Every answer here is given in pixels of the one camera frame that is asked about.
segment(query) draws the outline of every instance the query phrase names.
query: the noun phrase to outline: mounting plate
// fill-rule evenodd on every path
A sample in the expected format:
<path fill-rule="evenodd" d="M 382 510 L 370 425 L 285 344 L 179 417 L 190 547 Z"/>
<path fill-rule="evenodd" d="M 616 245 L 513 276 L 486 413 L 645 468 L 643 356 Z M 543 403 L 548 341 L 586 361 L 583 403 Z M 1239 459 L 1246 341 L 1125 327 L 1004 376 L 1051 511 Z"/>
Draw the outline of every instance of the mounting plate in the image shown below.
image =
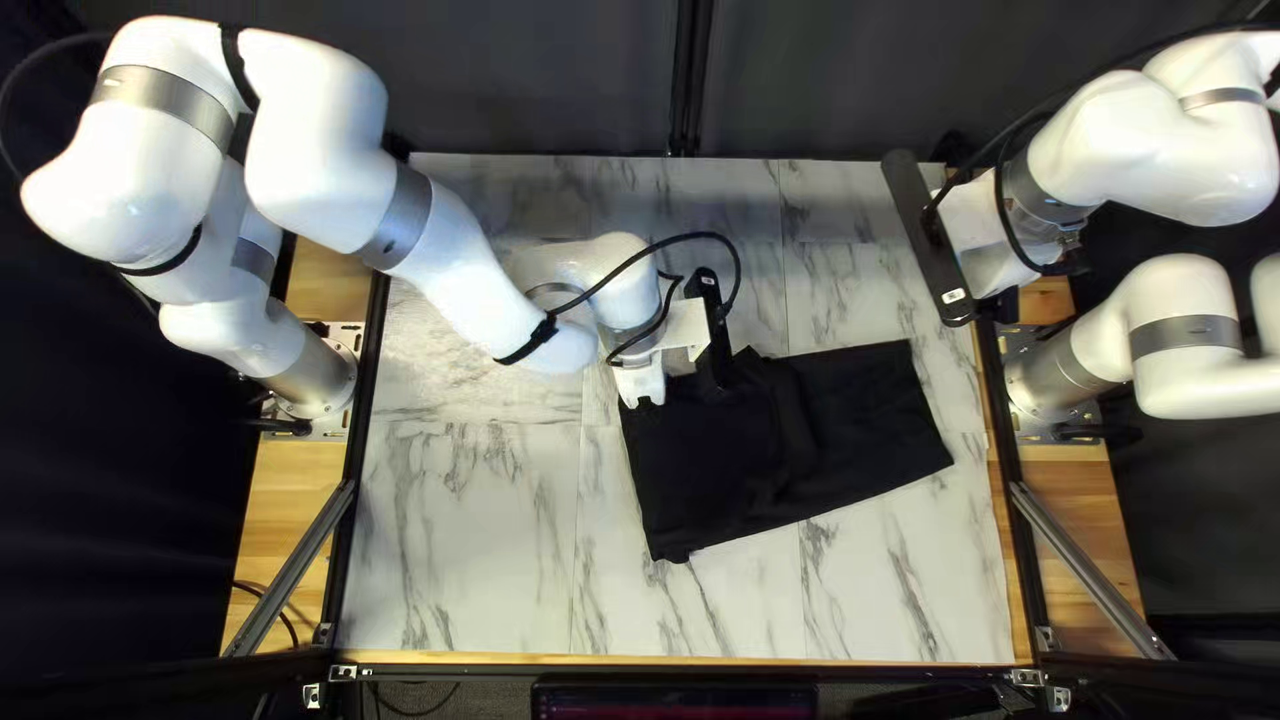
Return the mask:
<path fill-rule="evenodd" d="M 1000 355 L 1029 352 L 1039 342 L 1039 338 L 1036 336 L 1036 331 L 1039 329 L 1042 329 L 1041 325 L 997 324 L 996 342 L 1000 346 Z M 1071 415 L 1069 421 L 1073 425 L 1102 424 L 1102 410 L 1098 407 L 1097 400 L 1087 400 L 1071 407 L 1068 413 Z M 1009 415 L 1014 421 L 1014 436 L 1018 438 L 1018 445 L 1100 445 L 1102 442 L 1102 438 L 1094 436 L 1056 439 L 1052 429 L 1057 423 L 1047 423 L 1039 418 L 1028 415 L 1012 402 L 1009 404 Z"/>

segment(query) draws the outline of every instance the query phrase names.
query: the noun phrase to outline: cylindrical robot base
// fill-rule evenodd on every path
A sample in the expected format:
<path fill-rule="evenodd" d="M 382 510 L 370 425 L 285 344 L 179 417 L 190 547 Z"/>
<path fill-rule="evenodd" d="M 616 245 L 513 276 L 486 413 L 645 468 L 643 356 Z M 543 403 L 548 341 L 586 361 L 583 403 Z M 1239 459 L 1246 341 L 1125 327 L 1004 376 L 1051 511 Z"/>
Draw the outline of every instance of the cylindrical robot base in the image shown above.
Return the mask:
<path fill-rule="evenodd" d="M 1046 423 L 1070 419 L 1071 407 L 1120 383 L 1084 369 L 1071 350 L 1074 325 L 1005 363 L 1009 400 Z"/>
<path fill-rule="evenodd" d="M 283 373 L 255 378 L 275 391 L 280 407 L 314 420 L 340 410 L 356 387 L 356 356 L 337 342 L 307 331 L 302 355 Z"/>

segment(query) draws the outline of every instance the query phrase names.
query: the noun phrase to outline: velcro strap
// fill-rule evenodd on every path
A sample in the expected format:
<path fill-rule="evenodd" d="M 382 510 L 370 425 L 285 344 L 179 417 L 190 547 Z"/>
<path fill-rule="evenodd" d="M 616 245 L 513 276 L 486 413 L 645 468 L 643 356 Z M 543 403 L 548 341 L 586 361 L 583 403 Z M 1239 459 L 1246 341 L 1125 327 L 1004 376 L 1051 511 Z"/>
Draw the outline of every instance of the velcro strap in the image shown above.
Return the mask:
<path fill-rule="evenodd" d="M 543 319 L 541 323 L 538 323 L 538 327 L 534 328 L 532 333 L 530 333 L 529 342 L 521 345 L 520 350 L 512 352 L 511 355 L 506 357 L 494 357 L 493 360 L 499 365 L 515 365 L 525 357 L 529 357 L 530 352 L 538 350 L 544 342 L 550 340 L 552 336 L 558 332 L 559 328 L 556 327 L 556 315 L 548 313 L 547 318 Z"/>

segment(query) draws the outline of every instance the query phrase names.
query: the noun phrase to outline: black backdrop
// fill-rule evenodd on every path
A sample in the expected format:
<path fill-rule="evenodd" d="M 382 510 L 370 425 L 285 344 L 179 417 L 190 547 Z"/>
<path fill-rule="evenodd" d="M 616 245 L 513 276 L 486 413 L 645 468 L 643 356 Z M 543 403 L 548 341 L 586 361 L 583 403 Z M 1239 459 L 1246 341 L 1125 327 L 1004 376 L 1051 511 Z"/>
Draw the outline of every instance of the black backdrop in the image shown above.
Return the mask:
<path fill-rule="evenodd" d="M 5 15 L 5 68 L 78 29 L 56 6 Z M 18 88 L 4 132 L 19 167 L 65 146 L 100 61 L 68 53 Z M 216 655 L 256 447 L 233 423 L 244 388 L 45 237 L 4 172 L 0 669 Z"/>
<path fill-rule="evenodd" d="M 924 154 L 952 128 L 982 141 L 1117 51 L 1253 5 L 719 0 L 701 154 L 874 158 L 892 146 Z M 424 150 L 657 155 L 669 133 L 678 0 L 95 0 L 69 10 L 3 0 L 0 8 L 0 72 L 82 27 L 186 14 L 356 54 L 388 85 L 389 128 Z M 20 164 L 33 167 L 65 143 L 93 67 L 87 54 L 50 63 L 0 118 Z M 0 292 L 12 332 L 0 425 L 9 495 L 0 502 L 0 623 L 9 652 L 0 667 L 29 674 L 211 656 L 253 448 L 253 437 L 232 424 L 243 388 L 216 363 L 165 343 L 115 278 L 44 238 L 5 187 Z M 1108 222 L 1102 215 L 1091 228 L 1094 247 Z M 1149 217 L 1126 222 L 1110 227 L 1147 228 L 1157 240 L 1162 232 Z M 1153 241 L 1140 252 L 1164 247 Z M 1123 275 L 1120 266 L 1108 272 Z M 1180 441 L 1183 451 L 1213 457 L 1202 454 L 1219 442 L 1216 428 L 1185 430 L 1194 437 Z M 1249 457 L 1242 465 L 1276 466 L 1263 442 L 1234 452 Z M 1151 459 L 1117 461 L 1123 497 L 1137 487 L 1128 478 L 1144 477 L 1158 492 L 1155 475 L 1164 471 Z M 1249 486 L 1233 492 L 1235 505 L 1247 502 Z M 1124 498 L 1130 532 L 1146 532 Z M 1142 571 L 1137 538 L 1134 548 Z"/>

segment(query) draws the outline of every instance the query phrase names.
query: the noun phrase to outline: folded garment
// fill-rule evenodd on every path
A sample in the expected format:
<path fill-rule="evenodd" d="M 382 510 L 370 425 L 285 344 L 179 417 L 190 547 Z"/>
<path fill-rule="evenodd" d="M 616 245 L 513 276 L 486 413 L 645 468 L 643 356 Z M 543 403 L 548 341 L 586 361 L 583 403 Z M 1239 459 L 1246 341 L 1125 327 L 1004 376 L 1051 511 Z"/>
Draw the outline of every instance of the folded garment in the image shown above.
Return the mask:
<path fill-rule="evenodd" d="M 722 380 L 672 378 L 664 405 L 620 404 L 654 560 L 685 562 L 952 464 L 906 341 L 777 360 L 748 347 Z"/>

